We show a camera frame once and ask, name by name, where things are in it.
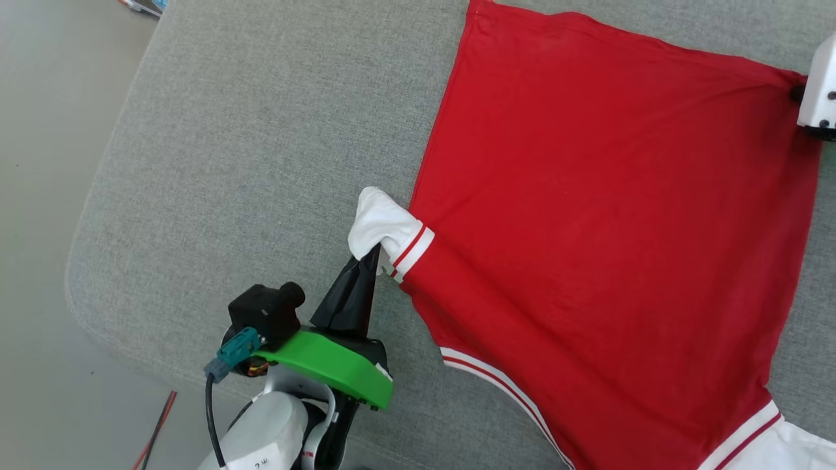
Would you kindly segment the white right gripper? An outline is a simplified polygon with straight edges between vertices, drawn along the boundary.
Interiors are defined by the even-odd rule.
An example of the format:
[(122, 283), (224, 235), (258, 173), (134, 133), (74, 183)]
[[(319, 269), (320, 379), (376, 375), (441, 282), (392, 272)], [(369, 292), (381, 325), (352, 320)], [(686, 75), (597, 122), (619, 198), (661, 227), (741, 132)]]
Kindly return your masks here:
[(818, 45), (806, 84), (792, 87), (790, 98), (800, 103), (798, 126), (819, 140), (836, 142), (836, 33)]

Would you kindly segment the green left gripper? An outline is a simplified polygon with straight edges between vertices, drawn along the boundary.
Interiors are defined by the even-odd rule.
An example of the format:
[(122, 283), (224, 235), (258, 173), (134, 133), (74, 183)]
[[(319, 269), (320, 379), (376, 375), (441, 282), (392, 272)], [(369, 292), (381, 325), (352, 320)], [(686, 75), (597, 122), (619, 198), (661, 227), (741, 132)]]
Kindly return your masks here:
[[(379, 254), (376, 244), (362, 259), (347, 261), (311, 317), (314, 327), (368, 335)], [(262, 349), (253, 356), (289, 367), (370, 407), (386, 409), (393, 396), (393, 379), (382, 363), (317, 332), (299, 330), (278, 350)]]

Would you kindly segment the red white sports shirt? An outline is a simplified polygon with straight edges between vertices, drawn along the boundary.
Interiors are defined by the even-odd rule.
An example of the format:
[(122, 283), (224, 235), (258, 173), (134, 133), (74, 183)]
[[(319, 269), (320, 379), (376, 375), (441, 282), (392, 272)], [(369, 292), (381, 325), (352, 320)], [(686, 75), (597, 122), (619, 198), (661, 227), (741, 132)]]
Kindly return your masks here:
[(836, 470), (767, 389), (823, 143), (806, 82), (470, 0), (409, 208), (365, 188), (347, 242), (566, 470)]

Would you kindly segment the grey fabric sofa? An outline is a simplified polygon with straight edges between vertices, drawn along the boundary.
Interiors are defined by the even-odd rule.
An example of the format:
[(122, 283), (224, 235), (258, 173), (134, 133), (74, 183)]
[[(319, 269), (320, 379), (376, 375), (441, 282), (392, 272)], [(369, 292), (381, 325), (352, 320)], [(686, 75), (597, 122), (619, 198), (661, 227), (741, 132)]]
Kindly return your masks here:
[[(836, 0), (502, 0), (693, 50), (807, 72)], [(179, 391), (208, 457), (202, 367), (227, 304), (302, 285), (307, 318), (349, 258), (359, 191), (410, 198), (468, 0), (172, 0), (127, 93), (80, 218), (69, 310), (121, 366)], [(803, 273), (769, 389), (786, 419), (836, 443), (836, 145), (822, 155)], [(441, 354), (410, 298), (379, 281), (371, 333), (394, 375), (358, 412), (346, 466), (566, 470), (513, 399)]]

